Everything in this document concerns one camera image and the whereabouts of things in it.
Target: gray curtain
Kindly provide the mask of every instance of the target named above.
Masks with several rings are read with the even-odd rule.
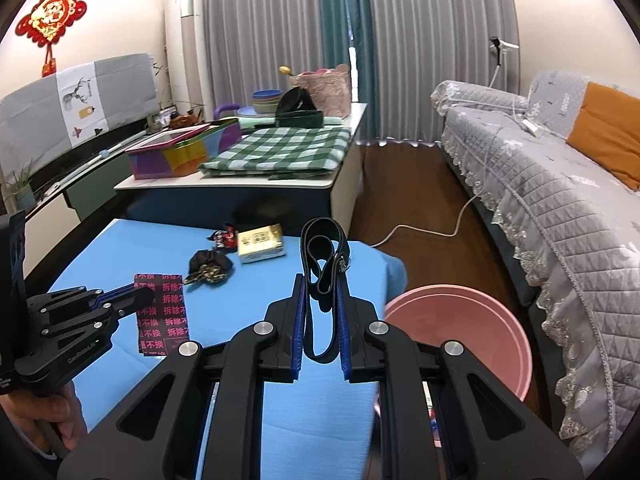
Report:
[[[513,0],[371,0],[378,56],[380,139],[432,143],[442,130],[430,95],[443,80],[489,85],[489,36],[519,43]],[[510,54],[494,88],[519,92]]]
[[[259,89],[287,89],[295,72],[324,65],[319,0],[204,0],[216,106],[251,104]]]

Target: blue foam mat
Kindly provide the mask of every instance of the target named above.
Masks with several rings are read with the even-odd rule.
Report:
[[[189,258],[210,248],[210,231],[119,220],[100,234],[65,270],[51,290],[85,285],[111,290],[136,273],[182,274]],[[191,338],[203,346],[228,341],[264,318],[268,305],[291,295],[302,272],[300,241],[286,237],[286,256],[240,264],[225,285],[187,286]],[[400,260],[350,242],[348,281],[353,296],[371,301],[382,316],[385,303],[406,287]],[[314,306],[314,346],[330,340],[332,316]],[[160,361],[138,352],[135,316],[120,321],[113,349],[75,379],[91,429]],[[349,384],[340,361],[319,365],[303,357],[295,384],[265,385],[262,428],[264,480],[360,480],[373,422],[374,384]]]

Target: blue bowl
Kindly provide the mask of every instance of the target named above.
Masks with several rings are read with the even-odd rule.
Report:
[[[267,99],[282,96],[282,90],[258,90],[254,92],[254,99]]]
[[[275,114],[259,114],[252,106],[245,106],[240,108],[236,114],[238,117],[273,117]]]

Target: air conditioner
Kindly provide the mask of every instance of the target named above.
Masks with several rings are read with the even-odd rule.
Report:
[[[207,67],[202,0],[167,0],[166,59],[174,103],[181,114],[195,108],[213,120],[213,92]]]

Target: human hand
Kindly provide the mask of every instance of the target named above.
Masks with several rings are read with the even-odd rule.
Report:
[[[57,395],[46,398],[36,397],[27,390],[16,390],[0,396],[0,405],[25,436],[44,452],[48,452],[51,446],[37,428],[36,420],[57,424],[62,443],[69,450],[73,450],[87,434],[82,406],[73,383],[64,386]]]

